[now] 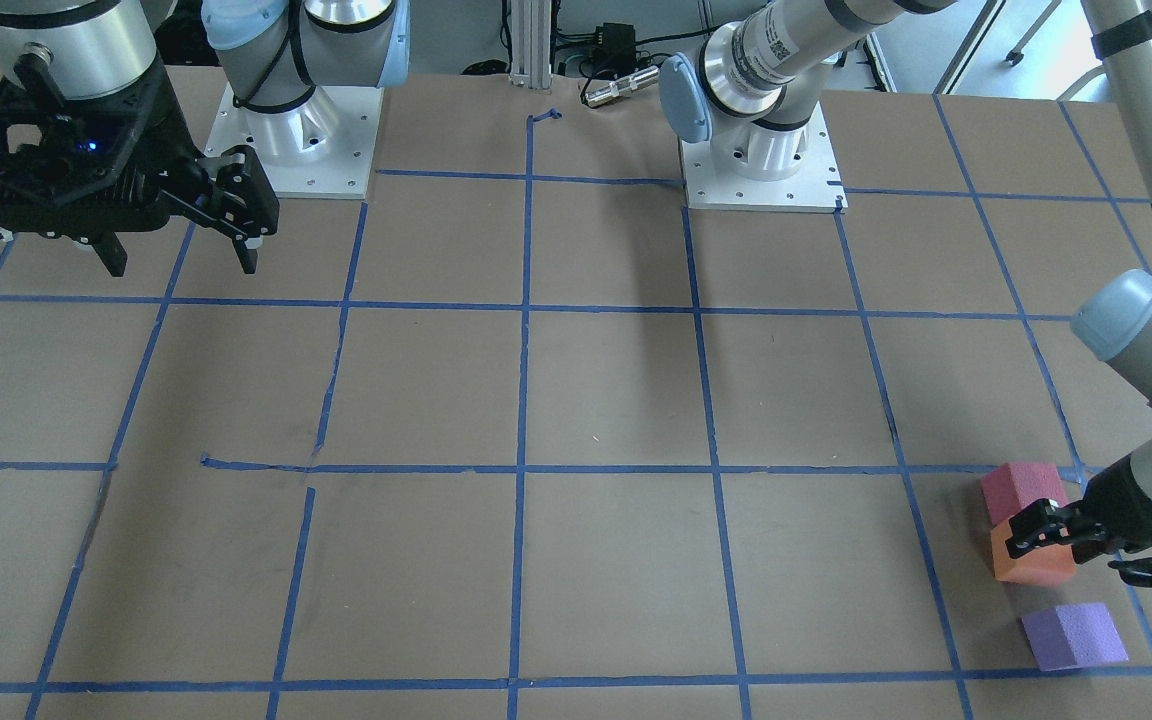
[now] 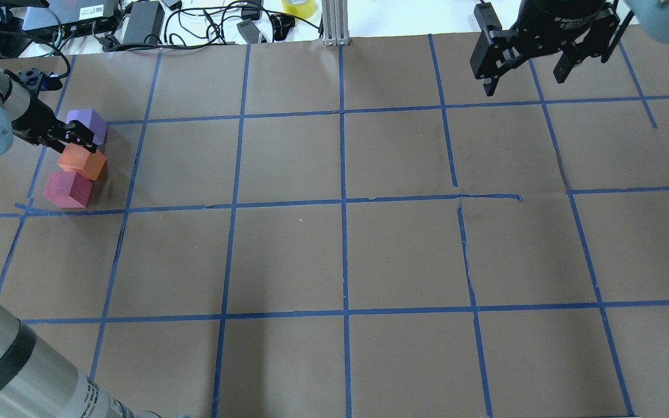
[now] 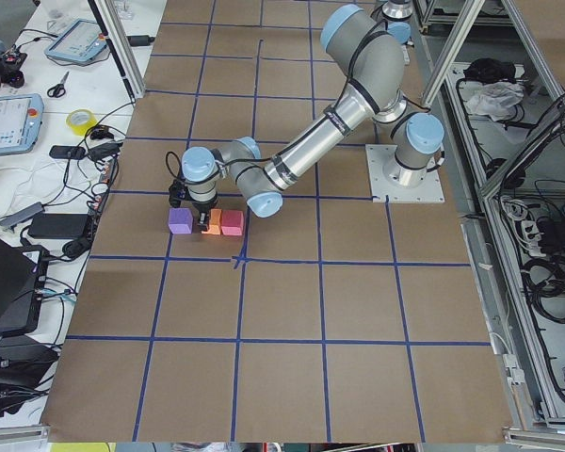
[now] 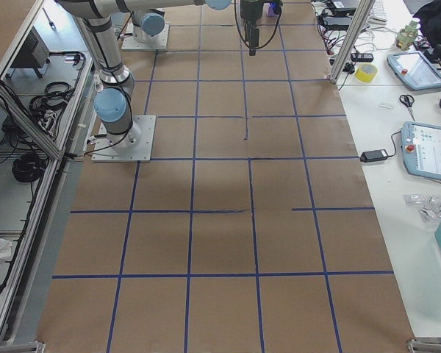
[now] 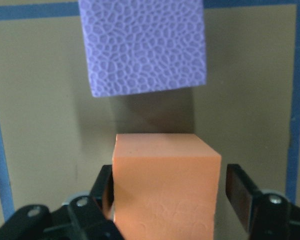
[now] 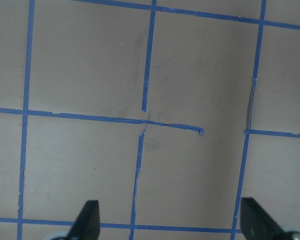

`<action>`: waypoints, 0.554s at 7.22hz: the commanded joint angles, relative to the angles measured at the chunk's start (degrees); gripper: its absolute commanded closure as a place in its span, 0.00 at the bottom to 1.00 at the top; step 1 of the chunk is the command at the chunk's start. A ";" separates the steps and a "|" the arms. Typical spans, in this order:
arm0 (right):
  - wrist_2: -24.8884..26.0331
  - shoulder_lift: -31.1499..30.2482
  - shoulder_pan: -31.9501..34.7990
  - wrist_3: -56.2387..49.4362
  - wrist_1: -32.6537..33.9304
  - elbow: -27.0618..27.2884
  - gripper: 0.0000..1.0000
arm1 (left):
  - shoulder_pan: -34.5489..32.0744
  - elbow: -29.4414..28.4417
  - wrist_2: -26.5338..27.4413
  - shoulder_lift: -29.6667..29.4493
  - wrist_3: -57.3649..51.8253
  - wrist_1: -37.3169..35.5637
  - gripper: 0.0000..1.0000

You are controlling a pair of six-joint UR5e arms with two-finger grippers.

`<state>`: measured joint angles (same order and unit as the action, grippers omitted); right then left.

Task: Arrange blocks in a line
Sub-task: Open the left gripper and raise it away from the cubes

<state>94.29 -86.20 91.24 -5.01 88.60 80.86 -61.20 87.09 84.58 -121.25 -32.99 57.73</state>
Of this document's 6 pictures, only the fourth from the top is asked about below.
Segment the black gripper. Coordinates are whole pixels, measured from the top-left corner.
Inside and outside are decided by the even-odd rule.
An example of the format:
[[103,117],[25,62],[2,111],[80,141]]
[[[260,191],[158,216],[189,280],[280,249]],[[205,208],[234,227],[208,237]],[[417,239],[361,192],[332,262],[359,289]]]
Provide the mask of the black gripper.
[[257,21],[262,17],[262,0],[240,0],[240,17],[243,20],[245,32],[248,32],[249,55],[255,56],[259,47],[259,29]]

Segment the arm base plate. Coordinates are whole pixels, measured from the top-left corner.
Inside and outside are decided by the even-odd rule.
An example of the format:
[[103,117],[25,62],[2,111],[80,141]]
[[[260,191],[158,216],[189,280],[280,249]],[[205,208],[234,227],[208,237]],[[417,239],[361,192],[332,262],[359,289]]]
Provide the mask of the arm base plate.
[[168,33],[170,24],[167,23],[164,29],[155,36],[150,36],[141,28],[134,27],[130,23],[127,27],[123,43],[123,51],[167,51]]
[[155,115],[134,115],[133,125],[128,135],[116,146],[122,135],[106,135],[96,141],[96,152],[91,160],[95,163],[149,162],[151,160]]

